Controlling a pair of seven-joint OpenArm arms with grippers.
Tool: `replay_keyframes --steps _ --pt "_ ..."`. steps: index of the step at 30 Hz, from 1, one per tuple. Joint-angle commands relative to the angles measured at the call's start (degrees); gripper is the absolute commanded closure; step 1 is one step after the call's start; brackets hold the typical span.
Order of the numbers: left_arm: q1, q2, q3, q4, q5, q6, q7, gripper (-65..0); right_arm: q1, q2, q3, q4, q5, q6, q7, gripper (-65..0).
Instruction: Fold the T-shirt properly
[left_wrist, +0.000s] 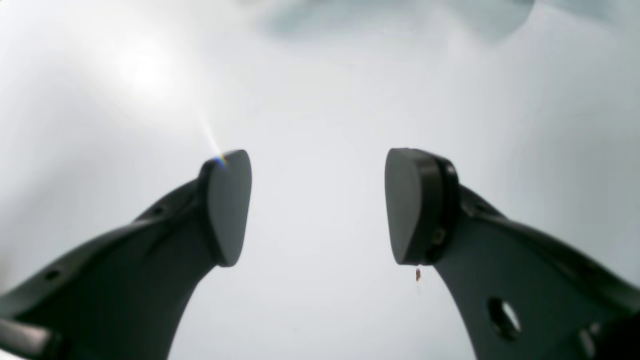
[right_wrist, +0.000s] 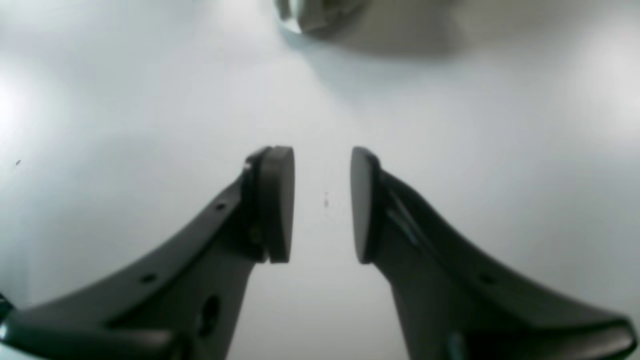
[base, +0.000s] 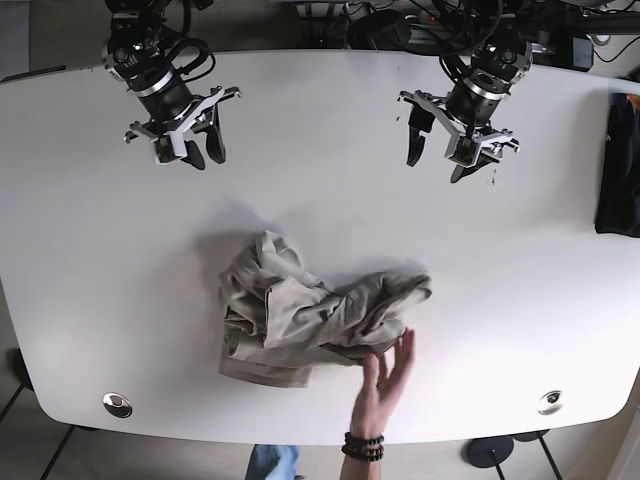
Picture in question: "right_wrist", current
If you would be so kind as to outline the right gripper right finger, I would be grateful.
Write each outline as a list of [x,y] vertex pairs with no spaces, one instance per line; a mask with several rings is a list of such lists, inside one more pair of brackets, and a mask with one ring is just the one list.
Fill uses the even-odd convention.
[[624,360],[638,348],[629,317],[487,255],[363,146],[350,197],[356,256],[390,285],[410,360]]

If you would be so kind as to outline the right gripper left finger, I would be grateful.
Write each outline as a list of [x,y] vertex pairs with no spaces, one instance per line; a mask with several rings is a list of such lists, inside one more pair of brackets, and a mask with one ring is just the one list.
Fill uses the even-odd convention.
[[57,300],[12,310],[3,345],[46,360],[224,360],[256,264],[290,260],[295,155],[265,146],[162,246]]

